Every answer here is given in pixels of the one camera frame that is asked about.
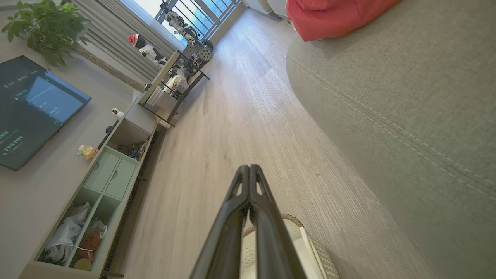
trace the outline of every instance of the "wall-mounted television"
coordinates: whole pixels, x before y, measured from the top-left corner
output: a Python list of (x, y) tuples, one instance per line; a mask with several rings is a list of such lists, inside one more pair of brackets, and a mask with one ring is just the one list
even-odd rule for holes
[(0, 165), (19, 170), (91, 97), (25, 56), (0, 64)]

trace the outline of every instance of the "floor plank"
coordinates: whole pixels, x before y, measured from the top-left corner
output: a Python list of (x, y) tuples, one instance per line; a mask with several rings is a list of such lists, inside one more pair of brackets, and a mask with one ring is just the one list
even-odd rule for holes
[(235, 170), (259, 164), (281, 212), (327, 248), (343, 279), (437, 278), (291, 91), (285, 20), (247, 10), (168, 131), (114, 271), (188, 278)]

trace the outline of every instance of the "drawer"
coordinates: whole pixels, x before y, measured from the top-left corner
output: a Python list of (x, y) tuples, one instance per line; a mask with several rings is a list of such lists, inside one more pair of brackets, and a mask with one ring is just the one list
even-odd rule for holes
[(119, 157), (104, 151), (83, 185), (103, 192), (118, 161)]
[(118, 199), (122, 199), (125, 191), (127, 190), (127, 186), (129, 185), (129, 181), (131, 180), (135, 167), (136, 165), (133, 163), (122, 159), (112, 175), (110, 183), (105, 189), (105, 193)]

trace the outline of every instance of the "plastic bag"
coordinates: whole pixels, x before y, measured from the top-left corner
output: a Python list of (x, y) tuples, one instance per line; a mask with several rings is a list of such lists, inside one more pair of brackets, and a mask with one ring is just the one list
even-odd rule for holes
[(82, 206), (68, 211), (70, 216), (65, 218), (62, 224), (55, 230), (54, 235), (45, 247), (45, 251), (48, 251), (46, 258), (62, 264), (67, 261), (74, 241), (80, 234), (90, 209), (91, 206), (87, 202)]
[(78, 255), (93, 262), (93, 257), (105, 234), (107, 234), (107, 226), (101, 221), (97, 221), (91, 225), (84, 233), (83, 240), (79, 244), (79, 247), (84, 250), (78, 250)]

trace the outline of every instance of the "sheer curtain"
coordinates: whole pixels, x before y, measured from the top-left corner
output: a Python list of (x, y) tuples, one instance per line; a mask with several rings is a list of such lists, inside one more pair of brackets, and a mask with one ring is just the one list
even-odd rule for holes
[(83, 9), (82, 16), (91, 20), (85, 35), (91, 43), (145, 81), (153, 80), (159, 68), (140, 55), (138, 49), (127, 40), (129, 36), (142, 34), (149, 44), (167, 58), (176, 49), (184, 49), (178, 39), (133, 0), (72, 2)]

